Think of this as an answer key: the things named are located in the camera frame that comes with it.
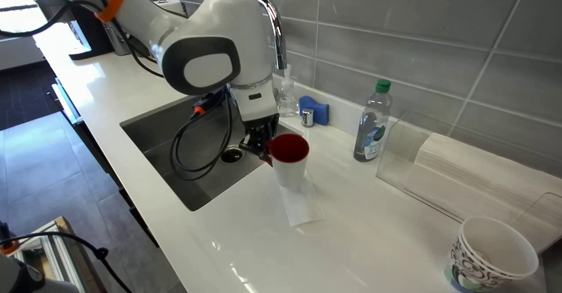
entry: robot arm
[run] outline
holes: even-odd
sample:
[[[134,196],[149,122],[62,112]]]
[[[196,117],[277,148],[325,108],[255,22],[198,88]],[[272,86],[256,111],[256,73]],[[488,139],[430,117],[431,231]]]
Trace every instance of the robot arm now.
[[[104,7],[104,0],[86,1]],[[175,90],[203,95],[228,84],[246,128],[241,147],[258,155],[264,141],[275,136],[279,119],[260,4],[271,19],[277,67],[283,69],[279,17],[267,0],[204,0],[189,19],[149,0],[124,0],[115,15],[125,31],[149,47]]]

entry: clear acrylic holder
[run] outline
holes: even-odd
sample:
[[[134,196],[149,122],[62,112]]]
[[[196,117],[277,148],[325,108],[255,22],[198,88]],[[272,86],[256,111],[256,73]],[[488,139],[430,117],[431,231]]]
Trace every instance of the clear acrylic holder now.
[[[468,149],[471,153],[466,157],[457,158],[452,154],[452,159],[469,165],[471,171],[457,162],[447,163],[449,159],[422,159],[425,155],[418,158],[420,148],[433,133],[454,139],[444,139],[444,143],[453,142],[455,149]],[[528,160],[541,157],[529,158],[530,154],[522,147],[495,137],[453,128],[450,123],[407,112],[389,127],[377,177],[459,222],[472,216],[504,221],[522,233],[540,253],[562,235],[562,179],[533,170]],[[502,176],[494,172],[494,167],[480,169],[475,163],[468,163],[470,160],[500,166],[508,164],[514,168],[500,167],[498,173],[505,170],[509,174]],[[482,173],[486,173],[484,176],[488,180],[481,177]],[[545,179],[548,184],[527,186],[524,184],[526,175],[531,176],[530,183],[541,183]]]

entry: white countertop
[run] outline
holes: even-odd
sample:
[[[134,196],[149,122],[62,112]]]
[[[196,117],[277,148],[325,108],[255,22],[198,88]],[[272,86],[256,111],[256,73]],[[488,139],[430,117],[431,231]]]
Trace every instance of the white countertop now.
[[[188,292],[454,291],[440,267],[458,223],[355,161],[351,135],[281,119],[309,141],[324,221],[289,227],[266,164],[192,212],[120,127],[185,96],[130,56],[44,54]]]

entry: faucet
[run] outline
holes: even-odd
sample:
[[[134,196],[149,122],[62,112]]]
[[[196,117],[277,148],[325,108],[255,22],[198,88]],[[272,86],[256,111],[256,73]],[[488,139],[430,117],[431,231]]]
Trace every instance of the faucet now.
[[[267,11],[269,22],[273,29],[275,37],[275,53],[277,54],[277,69],[283,70],[287,68],[287,51],[285,50],[285,37],[281,33],[281,16],[279,10],[271,0],[257,0]]]

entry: stainless steel sink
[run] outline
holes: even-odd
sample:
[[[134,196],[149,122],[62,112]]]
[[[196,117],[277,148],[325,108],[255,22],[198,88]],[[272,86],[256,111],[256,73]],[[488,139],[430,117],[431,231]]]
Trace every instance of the stainless steel sink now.
[[[227,153],[223,154],[205,177],[196,181],[182,180],[171,168],[170,145],[177,129],[186,123],[193,113],[191,105],[197,99],[189,99],[171,107],[157,109],[156,112],[151,112],[140,119],[121,124],[125,133],[191,211],[203,207],[263,164],[257,156],[238,149],[245,131],[237,108],[232,105],[233,131]],[[213,159],[227,131],[227,121],[227,108],[223,105],[222,108],[190,126],[179,145],[181,161],[188,167],[197,168]],[[290,131],[281,126],[277,130],[278,134],[287,132]],[[195,177],[200,173],[191,175],[181,173],[181,175]]]

